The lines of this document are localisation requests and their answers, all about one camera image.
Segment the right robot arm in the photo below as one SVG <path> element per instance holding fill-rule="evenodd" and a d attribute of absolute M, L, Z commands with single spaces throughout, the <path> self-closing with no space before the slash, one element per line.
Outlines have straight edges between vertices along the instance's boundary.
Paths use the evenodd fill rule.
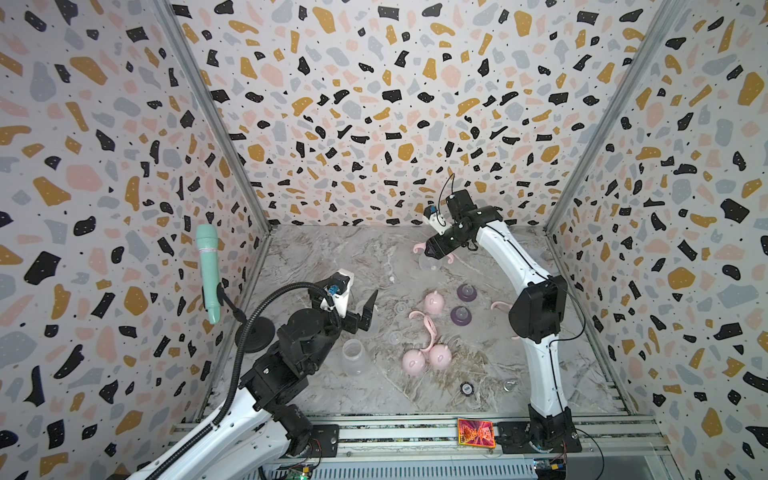
<path fill-rule="evenodd" d="M 502 269 L 518 294 L 508 320 L 524 345 L 531 381 L 527 440 L 540 452 L 564 446 L 576 433 L 558 365 L 567 282 L 534 260 L 496 208 L 477 206 L 467 190 L 450 194 L 447 206 L 450 220 L 435 205 L 424 208 L 425 222 L 436 231 L 426 241 L 425 254 L 442 259 L 460 247 L 479 246 Z"/>

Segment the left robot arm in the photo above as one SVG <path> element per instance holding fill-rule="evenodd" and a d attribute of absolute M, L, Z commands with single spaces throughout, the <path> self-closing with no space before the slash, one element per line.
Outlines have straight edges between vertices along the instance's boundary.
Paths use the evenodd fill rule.
<path fill-rule="evenodd" d="M 283 295 L 304 290 L 310 306 L 295 311 L 277 339 L 248 370 L 240 340 L 223 403 L 179 443 L 133 473 L 135 479 L 240 479 L 285 455 L 298 457 L 312 423 L 293 404 L 343 332 L 368 330 L 376 298 L 362 312 L 348 310 L 353 273 L 339 270 L 317 283 L 295 282 L 269 294 L 245 326 L 252 328 Z"/>

